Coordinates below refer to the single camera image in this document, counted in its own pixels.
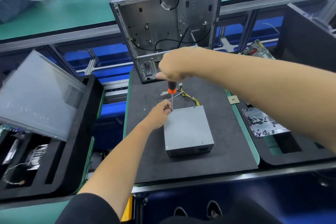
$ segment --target black cable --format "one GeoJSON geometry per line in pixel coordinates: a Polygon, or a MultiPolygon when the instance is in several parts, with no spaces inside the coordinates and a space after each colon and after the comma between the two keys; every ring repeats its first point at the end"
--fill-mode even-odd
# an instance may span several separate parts
{"type": "Polygon", "coordinates": [[[137,48],[139,48],[139,49],[141,49],[141,50],[144,50],[144,51],[153,51],[153,52],[157,52],[157,51],[159,51],[159,50],[163,51],[163,49],[157,49],[156,47],[155,47],[155,50],[153,50],[153,49],[145,49],[145,48],[141,48],[141,47],[139,47],[139,46],[133,41],[133,39],[131,39],[131,41],[132,41],[132,43],[133,43],[137,48]]]}
{"type": "Polygon", "coordinates": [[[183,35],[182,35],[182,37],[181,37],[181,41],[183,41],[183,38],[186,36],[187,31],[191,28],[191,26],[192,26],[192,25],[190,25],[189,27],[187,27],[187,29],[185,30],[185,32],[183,33],[183,35]]]}
{"type": "Polygon", "coordinates": [[[156,49],[157,44],[160,43],[160,42],[162,42],[162,41],[174,41],[174,42],[178,42],[178,43],[182,43],[182,44],[196,44],[196,43],[198,43],[200,41],[203,41],[208,36],[208,34],[210,33],[210,31],[211,31],[211,29],[208,31],[208,33],[202,39],[197,40],[195,42],[182,42],[180,40],[175,40],[175,39],[161,39],[161,40],[159,40],[159,41],[156,42],[154,48],[156,49]]]}
{"type": "Polygon", "coordinates": [[[173,8],[170,8],[169,10],[171,11],[171,10],[174,10],[178,5],[179,5],[179,3],[180,3],[180,0],[177,0],[177,3],[176,3],[176,5],[173,7],[173,8]]]}

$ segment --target pile of screws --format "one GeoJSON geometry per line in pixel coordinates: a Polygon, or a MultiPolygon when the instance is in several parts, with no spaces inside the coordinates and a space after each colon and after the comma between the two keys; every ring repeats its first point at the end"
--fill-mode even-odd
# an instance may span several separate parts
{"type": "Polygon", "coordinates": [[[249,115],[248,117],[246,117],[246,120],[247,120],[247,123],[252,126],[252,125],[255,125],[255,124],[263,124],[264,122],[267,122],[267,117],[265,118],[256,118],[256,117],[253,117],[251,115],[249,115]]]}

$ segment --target hand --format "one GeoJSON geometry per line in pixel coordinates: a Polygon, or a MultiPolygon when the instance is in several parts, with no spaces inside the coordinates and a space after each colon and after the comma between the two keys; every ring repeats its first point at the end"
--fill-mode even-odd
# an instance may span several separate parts
{"type": "Polygon", "coordinates": [[[160,73],[156,75],[157,79],[179,82],[187,76],[193,76],[193,71],[200,63],[204,48],[183,47],[163,55],[159,63],[160,73]]]}
{"type": "Polygon", "coordinates": [[[171,103],[168,99],[158,103],[149,112],[147,117],[143,119],[140,124],[145,125],[151,130],[160,128],[168,120],[168,114],[171,112],[171,103]]]}

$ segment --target shoe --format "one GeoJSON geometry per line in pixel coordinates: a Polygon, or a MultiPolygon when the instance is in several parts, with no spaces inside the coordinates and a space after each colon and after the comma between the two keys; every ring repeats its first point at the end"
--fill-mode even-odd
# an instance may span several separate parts
{"type": "Polygon", "coordinates": [[[207,206],[207,216],[209,219],[215,219],[218,216],[222,216],[222,210],[216,201],[209,201],[207,206]]]}
{"type": "Polygon", "coordinates": [[[174,211],[174,216],[188,216],[186,211],[181,207],[176,207],[174,211]]]}

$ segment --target person's right hand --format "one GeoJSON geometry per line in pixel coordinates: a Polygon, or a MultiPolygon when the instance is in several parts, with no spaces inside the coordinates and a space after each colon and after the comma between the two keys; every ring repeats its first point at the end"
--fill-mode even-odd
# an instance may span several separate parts
{"type": "Polygon", "coordinates": [[[163,55],[159,63],[161,72],[156,78],[172,82],[181,81],[187,76],[193,76],[195,65],[199,61],[200,47],[183,47],[163,55]]]}

